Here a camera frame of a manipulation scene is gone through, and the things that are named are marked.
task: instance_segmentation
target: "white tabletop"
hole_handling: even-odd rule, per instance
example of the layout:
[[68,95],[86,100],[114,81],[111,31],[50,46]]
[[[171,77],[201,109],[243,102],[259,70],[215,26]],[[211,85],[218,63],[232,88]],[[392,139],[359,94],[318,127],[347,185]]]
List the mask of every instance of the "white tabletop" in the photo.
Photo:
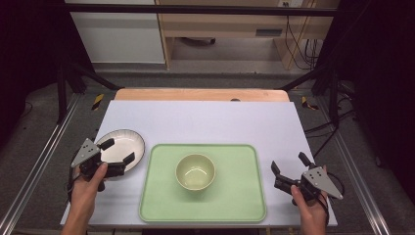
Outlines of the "white tabletop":
[[[274,188],[275,161],[281,173],[299,179],[307,168],[299,159],[311,153],[296,108],[291,102],[222,101],[111,101],[97,135],[131,129],[145,141],[141,162],[124,176],[106,182],[98,193],[90,225],[113,227],[277,227],[298,226],[300,215],[292,197]],[[250,144],[257,152],[266,204],[266,217],[260,223],[205,223],[143,221],[139,204],[151,150],[157,144]],[[67,208],[61,224],[68,215]],[[337,225],[330,207],[329,225]]]

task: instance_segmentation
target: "bowl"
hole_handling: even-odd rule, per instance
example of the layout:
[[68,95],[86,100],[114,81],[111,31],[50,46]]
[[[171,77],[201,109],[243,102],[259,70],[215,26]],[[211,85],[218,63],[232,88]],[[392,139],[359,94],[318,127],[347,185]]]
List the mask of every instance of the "bowl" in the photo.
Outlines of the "bowl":
[[176,178],[183,188],[190,191],[206,189],[215,175],[214,164],[210,158],[193,154],[184,157],[177,164]]

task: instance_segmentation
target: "green tray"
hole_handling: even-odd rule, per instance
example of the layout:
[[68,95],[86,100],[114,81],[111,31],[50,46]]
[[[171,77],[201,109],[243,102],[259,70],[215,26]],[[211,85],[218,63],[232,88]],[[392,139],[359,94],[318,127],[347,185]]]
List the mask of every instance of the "green tray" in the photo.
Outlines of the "green tray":
[[[178,162],[208,156],[216,176],[207,189],[190,192],[177,182]],[[144,221],[258,222],[266,214],[256,151],[250,145],[159,144],[152,150],[141,198]]]

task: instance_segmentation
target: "white plate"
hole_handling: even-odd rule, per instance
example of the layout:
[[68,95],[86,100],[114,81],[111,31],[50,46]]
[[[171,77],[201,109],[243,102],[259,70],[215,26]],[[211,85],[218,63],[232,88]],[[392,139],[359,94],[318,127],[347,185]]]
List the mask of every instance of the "white plate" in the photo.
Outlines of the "white plate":
[[134,152],[135,160],[125,168],[125,171],[129,171],[143,158],[144,140],[137,132],[128,129],[115,130],[103,136],[97,144],[102,144],[111,138],[114,138],[115,144],[107,150],[101,151],[101,161],[119,163]]

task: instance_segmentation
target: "human hand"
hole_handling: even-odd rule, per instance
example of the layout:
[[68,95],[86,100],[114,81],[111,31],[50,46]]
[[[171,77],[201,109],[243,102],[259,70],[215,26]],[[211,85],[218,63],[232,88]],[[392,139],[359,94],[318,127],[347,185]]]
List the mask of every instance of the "human hand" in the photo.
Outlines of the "human hand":
[[[326,234],[326,214],[325,208],[316,200],[306,202],[296,185],[291,186],[291,194],[300,211],[301,234],[303,235],[324,235]],[[318,198],[327,207],[327,193],[321,191]]]
[[95,197],[98,186],[107,173],[108,164],[102,163],[91,180],[86,181],[82,176],[73,182],[70,209],[62,234],[84,235],[88,221],[95,209]]

